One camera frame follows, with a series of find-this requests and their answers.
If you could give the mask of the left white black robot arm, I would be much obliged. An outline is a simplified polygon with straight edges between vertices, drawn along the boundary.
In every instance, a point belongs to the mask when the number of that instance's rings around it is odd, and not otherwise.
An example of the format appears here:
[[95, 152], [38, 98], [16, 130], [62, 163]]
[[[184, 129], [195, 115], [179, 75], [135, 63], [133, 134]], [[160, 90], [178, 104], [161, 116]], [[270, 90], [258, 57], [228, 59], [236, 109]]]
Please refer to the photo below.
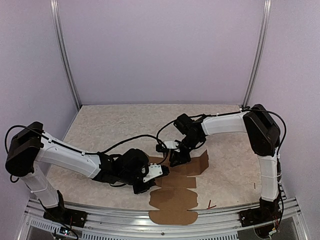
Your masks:
[[5, 169], [36, 195], [45, 219], [64, 227], [83, 228], [88, 214], [65, 207], [62, 193], [50, 184], [39, 163], [71, 170], [100, 183], [129, 185], [136, 195], [149, 190], [165, 172], [161, 165], [150, 163], [140, 149], [131, 148], [124, 154], [90, 153], [52, 137], [38, 121], [19, 128], [21, 131], [11, 141], [4, 142]]

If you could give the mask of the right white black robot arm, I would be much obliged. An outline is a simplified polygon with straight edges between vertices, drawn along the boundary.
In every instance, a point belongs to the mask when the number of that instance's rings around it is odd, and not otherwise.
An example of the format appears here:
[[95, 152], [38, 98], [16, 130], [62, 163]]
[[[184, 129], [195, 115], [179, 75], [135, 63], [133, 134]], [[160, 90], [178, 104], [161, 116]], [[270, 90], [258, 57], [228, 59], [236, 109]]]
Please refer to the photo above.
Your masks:
[[272, 118], [272, 113], [261, 104], [237, 112], [197, 117], [183, 113], [173, 125], [184, 135], [173, 147], [170, 166], [176, 167], [191, 161], [190, 152], [207, 136], [226, 133], [246, 133], [252, 151], [258, 158], [261, 177], [261, 197], [257, 208], [249, 208], [239, 213], [242, 227], [259, 225], [280, 220], [281, 164], [279, 151], [282, 144], [281, 130]]

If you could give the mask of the brown cardboard box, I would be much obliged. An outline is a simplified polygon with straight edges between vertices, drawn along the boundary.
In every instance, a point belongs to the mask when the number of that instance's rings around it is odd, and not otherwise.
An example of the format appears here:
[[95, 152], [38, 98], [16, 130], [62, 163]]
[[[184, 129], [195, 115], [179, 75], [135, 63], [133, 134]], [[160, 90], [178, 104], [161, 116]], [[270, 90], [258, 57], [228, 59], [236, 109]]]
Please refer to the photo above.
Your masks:
[[196, 177], [209, 167], [209, 155], [205, 150], [191, 161], [169, 168], [169, 174], [156, 178], [158, 189], [150, 192], [149, 205], [156, 208], [148, 212], [150, 220], [158, 225], [186, 226], [194, 223], [198, 213], [192, 211], [198, 206]]

